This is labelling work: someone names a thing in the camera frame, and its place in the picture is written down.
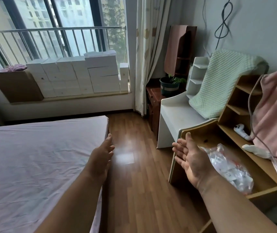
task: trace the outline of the purple cloth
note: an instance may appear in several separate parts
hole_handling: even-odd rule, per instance
[[[5,69],[0,70],[0,72],[16,72],[26,70],[27,66],[22,64],[15,64],[14,66],[8,66]]]

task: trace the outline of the forearm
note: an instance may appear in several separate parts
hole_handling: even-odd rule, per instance
[[[202,183],[199,192],[218,233],[277,233],[277,226],[219,174]]]
[[[102,184],[83,170],[35,233],[89,232]]]

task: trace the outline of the hand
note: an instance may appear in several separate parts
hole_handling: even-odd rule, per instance
[[[185,169],[190,183],[197,189],[203,180],[209,179],[211,175],[217,174],[212,166],[207,153],[200,149],[192,139],[190,132],[186,134],[186,140],[178,139],[174,142],[173,151],[175,161]]]
[[[115,146],[111,145],[112,136],[108,134],[103,143],[95,148],[87,162],[84,172],[91,178],[104,183],[107,177],[107,172],[111,165],[111,157]]]

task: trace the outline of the potted plant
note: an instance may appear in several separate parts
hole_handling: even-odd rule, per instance
[[[160,78],[161,94],[166,97],[174,96],[180,83],[187,83],[186,79],[174,77],[169,74],[168,77]]]

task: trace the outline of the person's left arm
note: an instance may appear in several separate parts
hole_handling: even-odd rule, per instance
[[[111,134],[91,153],[83,171],[63,194],[35,233],[89,232],[114,146]]]

